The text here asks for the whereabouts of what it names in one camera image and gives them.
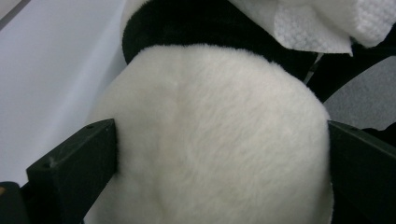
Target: black fur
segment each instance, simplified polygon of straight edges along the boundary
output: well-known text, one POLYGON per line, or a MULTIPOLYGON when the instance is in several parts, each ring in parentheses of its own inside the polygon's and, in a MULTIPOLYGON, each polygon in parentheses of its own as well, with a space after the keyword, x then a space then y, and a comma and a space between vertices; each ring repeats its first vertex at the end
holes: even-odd
POLYGON ((317 58, 283 48, 227 0, 151 0, 128 21, 122 39, 127 63, 148 47, 193 44, 247 49, 300 80, 317 58))

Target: white wall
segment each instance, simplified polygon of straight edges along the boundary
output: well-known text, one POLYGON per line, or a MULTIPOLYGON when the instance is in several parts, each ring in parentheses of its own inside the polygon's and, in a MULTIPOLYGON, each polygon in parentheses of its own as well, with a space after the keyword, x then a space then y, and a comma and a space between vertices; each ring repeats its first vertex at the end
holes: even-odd
POLYGON ((124 67, 124 0, 31 1, 0 31, 0 181, 80 129, 124 67))

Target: white paper towel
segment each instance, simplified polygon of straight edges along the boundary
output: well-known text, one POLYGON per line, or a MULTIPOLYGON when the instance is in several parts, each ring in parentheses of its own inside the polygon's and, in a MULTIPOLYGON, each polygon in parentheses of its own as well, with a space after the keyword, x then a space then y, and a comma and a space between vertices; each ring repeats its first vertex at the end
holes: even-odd
POLYGON ((396 22, 396 0, 229 0, 288 49, 351 53, 370 48, 396 22))

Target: gray carpet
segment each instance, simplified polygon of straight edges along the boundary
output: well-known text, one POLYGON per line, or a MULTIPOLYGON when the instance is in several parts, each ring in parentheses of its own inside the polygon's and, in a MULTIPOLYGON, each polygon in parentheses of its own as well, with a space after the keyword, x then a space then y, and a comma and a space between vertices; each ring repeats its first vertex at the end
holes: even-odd
POLYGON ((332 120, 383 130, 396 122, 396 57, 374 65, 325 102, 332 120))

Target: stuffed animal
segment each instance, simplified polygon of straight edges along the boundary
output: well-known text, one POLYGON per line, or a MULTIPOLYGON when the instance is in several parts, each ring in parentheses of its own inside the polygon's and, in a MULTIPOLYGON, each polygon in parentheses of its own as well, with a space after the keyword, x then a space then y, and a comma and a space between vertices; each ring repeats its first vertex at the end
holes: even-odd
POLYGON ((122 20, 128 66, 90 118, 115 119, 118 172, 88 223, 331 222, 316 53, 226 0, 129 1, 122 20))

